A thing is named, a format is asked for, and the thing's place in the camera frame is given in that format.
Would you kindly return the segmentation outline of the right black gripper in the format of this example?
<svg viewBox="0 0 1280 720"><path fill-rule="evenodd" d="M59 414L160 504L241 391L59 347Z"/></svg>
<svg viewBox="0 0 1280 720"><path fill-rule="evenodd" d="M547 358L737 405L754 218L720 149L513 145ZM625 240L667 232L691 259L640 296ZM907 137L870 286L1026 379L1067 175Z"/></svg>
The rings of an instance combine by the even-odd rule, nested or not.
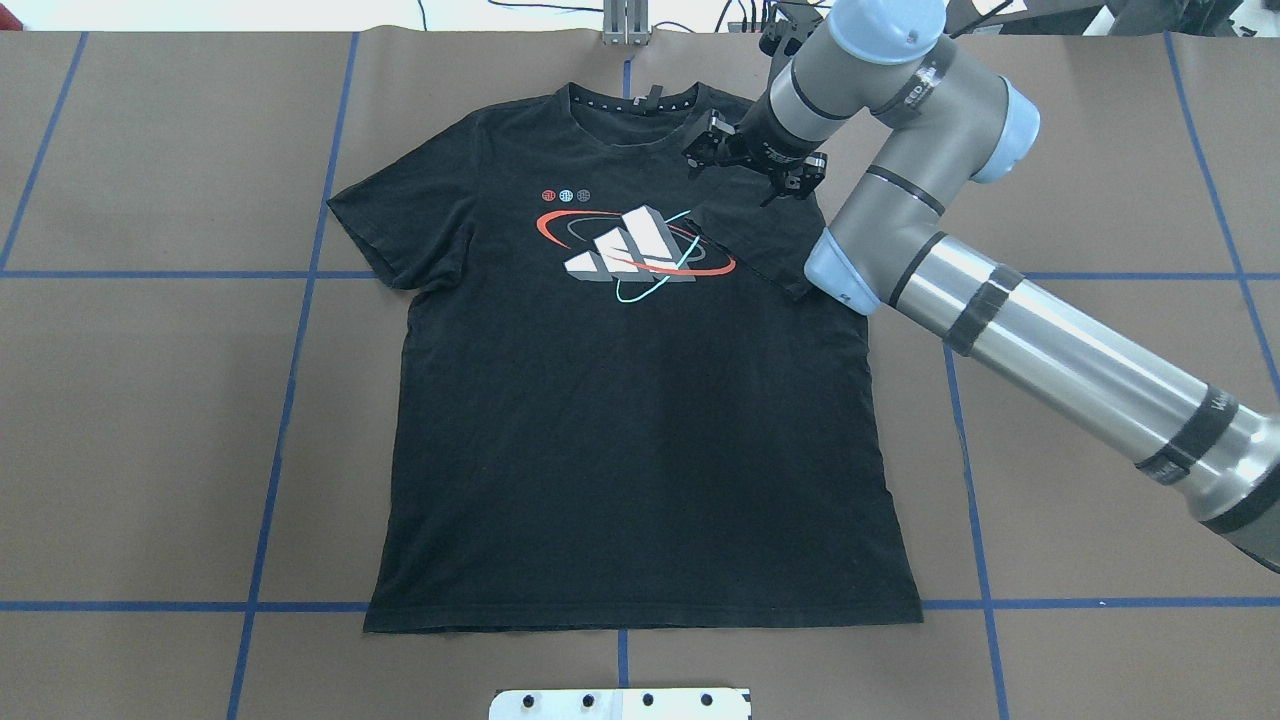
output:
<svg viewBox="0 0 1280 720"><path fill-rule="evenodd" d="M746 167L765 174L772 191L760 206L767 208L778 199L806 199L826 179L828 155L817 147L786 129L771 97L762 95L736 124L719 110L708 110L687 132L682 155L689 179L709 167Z"/></svg>

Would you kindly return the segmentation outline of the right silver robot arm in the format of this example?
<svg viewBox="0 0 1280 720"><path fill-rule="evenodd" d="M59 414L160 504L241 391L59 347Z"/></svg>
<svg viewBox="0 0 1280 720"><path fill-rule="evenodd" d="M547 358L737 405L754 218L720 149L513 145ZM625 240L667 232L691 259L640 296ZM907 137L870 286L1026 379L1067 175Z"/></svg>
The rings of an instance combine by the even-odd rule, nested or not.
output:
<svg viewBox="0 0 1280 720"><path fill-rule="evenodd" d="M820 232L805 277L868 315L896 309L1175 489L1216 536L1277 570L1277 418L1260 414L945 232L968 182L1030 150L1036 105L945 33L942 1L836 1L737 122L708 111L692 172L745 167L808 196L819 149L859 111L890 136Z"/></svg>

